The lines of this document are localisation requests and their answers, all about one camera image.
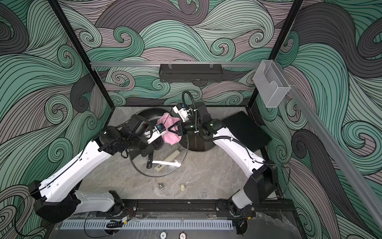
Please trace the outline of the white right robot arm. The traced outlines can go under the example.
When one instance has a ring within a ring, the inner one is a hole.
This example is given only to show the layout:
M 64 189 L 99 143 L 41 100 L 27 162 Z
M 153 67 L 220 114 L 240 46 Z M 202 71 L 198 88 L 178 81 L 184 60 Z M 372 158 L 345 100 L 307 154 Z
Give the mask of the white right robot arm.
M 193 107 L 179 103 L 173 107 L 173 111 L 181 120 L 171 125 L 168 131 L 179 136 L 193 133 L 202 142 L 213 142 L 222 148 L 247 176 L 244 187 L 228 199 L 227 208 L 232 215 L 237 217 L 246 207 L 261 204 L 276 190 L 277 165 L 271 161 L 266 162 L 251 152 L 224 122 L 211 118 L 204 103 L 195 103 Z

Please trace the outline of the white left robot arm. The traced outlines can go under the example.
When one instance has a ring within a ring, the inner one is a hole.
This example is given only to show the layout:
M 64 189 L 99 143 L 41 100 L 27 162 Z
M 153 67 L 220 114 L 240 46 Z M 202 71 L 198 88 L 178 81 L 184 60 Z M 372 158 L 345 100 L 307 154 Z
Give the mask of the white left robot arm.
M 53 224 L 85 212 L 119 216 L 124 203 L 115 191 L 84 193 L 76 186 L 93 169 L 117 153 L 132 152 L 134 157 L 151 154 L 165 133 L 162 123 L 152 125 L 139 115 L 133 115 L 119 126 L 106 126 L 65 166 L 43 181 L 29 184 L 30 195 L 35 199 L 35 213 Z

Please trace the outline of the glass pot lid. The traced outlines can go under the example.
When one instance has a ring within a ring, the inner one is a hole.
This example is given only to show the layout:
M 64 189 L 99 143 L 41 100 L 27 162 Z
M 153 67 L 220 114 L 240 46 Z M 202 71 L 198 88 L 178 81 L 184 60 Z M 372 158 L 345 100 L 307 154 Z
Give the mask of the glass pot lid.
M 192 152 L 205 152 L 213 149 L 216 145 L 214 142 L 204 142 L 199 138 L 197 133 L 188 133 L 183 135 L 179 144 L 184 149 L 189 149 Z

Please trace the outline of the glass frying pan lid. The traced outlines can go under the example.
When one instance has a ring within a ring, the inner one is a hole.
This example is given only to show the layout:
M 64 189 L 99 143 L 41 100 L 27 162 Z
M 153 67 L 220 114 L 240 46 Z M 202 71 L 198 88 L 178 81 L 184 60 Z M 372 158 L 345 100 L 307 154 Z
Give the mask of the glass frying pan lid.
M 153 150 L 147 156 L 140 153 L 129 159 L 133 168 L 141 175 L 149 178 L 163 178 L 175 173 L 185 163 L 189 153 L 189 137 L 183 136 L 181 141 L 170 145 L 164 143 L 159 150 Z

